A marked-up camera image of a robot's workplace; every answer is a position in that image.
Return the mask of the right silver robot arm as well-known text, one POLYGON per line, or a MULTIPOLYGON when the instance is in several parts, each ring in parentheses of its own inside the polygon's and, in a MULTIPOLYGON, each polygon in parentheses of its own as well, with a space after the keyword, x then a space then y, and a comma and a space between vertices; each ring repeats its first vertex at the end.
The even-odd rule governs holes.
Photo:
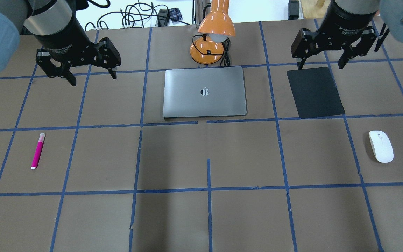
POLYGON ((319 29, 302 28, 291 45, 291 55, 301 70, 306 60, 323 51, 343 50, 340 69, 356 56, 366 56, 387 35, 403 43, 403 0, 332 0, 319 29))

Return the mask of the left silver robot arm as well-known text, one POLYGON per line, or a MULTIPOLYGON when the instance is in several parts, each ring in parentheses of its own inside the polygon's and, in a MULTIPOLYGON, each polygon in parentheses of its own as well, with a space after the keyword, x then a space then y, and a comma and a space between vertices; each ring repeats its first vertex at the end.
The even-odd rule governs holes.
POLYGON ((72 86, 76 78, 72 67, 92 65, 108 70, 117 78, 121 55, 108 38, 91 42, 76 18, 76 12, 93 4, 91 0, 0 0, 0 72, 18 48, 23 30, 29 31, 43 46, 35 61, 50 77, 66 79, 72 86))

